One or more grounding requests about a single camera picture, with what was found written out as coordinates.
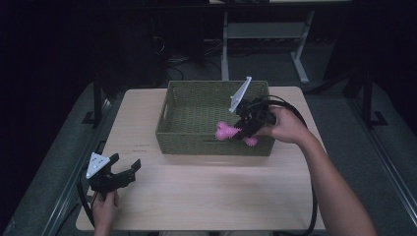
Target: human arm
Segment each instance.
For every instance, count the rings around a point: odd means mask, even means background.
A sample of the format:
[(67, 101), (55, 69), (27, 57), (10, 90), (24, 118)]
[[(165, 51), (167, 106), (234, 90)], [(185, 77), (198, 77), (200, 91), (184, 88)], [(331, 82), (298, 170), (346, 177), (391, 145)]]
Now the human arm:
[(92, 205), (94, 236), (110, 235), (117, 207), (119, 207), (119, 195), (117, 191), (108, 193), (105, 199), (102, 194), (97, 193)]
[(257, 135), (268, 135), (296, 144), (304, 153), (322, 218), (330, 235), (377, 235), (362, 203), (331, 163), (320, 141), (289, 110), (275, 107), (274, 126), (264, 126)]

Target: hand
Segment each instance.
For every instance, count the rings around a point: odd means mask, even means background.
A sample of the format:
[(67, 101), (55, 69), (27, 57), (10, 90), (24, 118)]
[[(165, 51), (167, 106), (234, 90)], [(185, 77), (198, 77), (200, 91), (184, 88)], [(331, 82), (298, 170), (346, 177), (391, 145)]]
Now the hand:
[(257, 136), (270, 136), (278, 141), (299, 146), (305, 139), (313, 136), (290, 110), (272, 106), (269, 112), (276, 117), (276, 124), (263, 126), (256, 134)]
[(117, 191), (108, 193), (106, 199), (97, 193), (92, 205), (92, 215), (94, 218), (94, 235), (109, 235), (113, 227), (113, 220), (116, 209), (119, 207), (119, 195)]

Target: pink plush toy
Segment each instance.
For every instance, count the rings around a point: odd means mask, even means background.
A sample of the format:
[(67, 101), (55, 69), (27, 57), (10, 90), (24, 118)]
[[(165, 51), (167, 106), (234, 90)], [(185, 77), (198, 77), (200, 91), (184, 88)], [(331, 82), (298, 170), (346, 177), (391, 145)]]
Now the pink plush toy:
[[(215, 138), (219, 141), (225, 141), (227, 139), (232, 139), (233, 136), (239, 132), (240, 129), (234, 128), (232, 126), (227, 125), (226, 122), (220, 121), (217, 123), (217, 131), (215, 132)], [(250, 147), (253, 147), (257, 144), (257, 138), (243, 138), (243, 141)]]

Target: green woven basket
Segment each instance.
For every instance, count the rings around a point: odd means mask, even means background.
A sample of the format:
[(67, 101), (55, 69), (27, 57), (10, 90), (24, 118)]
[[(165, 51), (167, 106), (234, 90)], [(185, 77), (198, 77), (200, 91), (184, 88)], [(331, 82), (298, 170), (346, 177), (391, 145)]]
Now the green woven basket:
[[(229, 112), (230, 96), (244, 82), (170, 82), (156, 128), (164, 154), (268, 156), (274, 139), (258, 137), (255, 147), (243, 141), (218, 141), (216, 124), (234, 125), (240, 118)], [(268, 95), (268, 83), (252, 81), (244, 98)]]

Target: desk in background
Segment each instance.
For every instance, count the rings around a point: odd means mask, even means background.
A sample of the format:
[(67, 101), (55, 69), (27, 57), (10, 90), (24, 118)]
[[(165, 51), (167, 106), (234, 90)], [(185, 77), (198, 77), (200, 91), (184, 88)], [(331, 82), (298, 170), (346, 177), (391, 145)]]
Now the desk in background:
[[(137, 181), (119, 190), (115, 230), (307, 229), (310, 175), (296, 145), (275, 142), (267, 157), (164, 155), (155, 129), (165, 93), (165, 88), (127, 91), (107, 140), (103, 155), (120, 155), (114, 173), (142, 161)], [(299, 88), (272, 87), (269, 93), (299, 109), (321, 139)], [(83, 210), (77, 227), (92, 230)], [(319, 214), (316, 229), (324, 228)]]

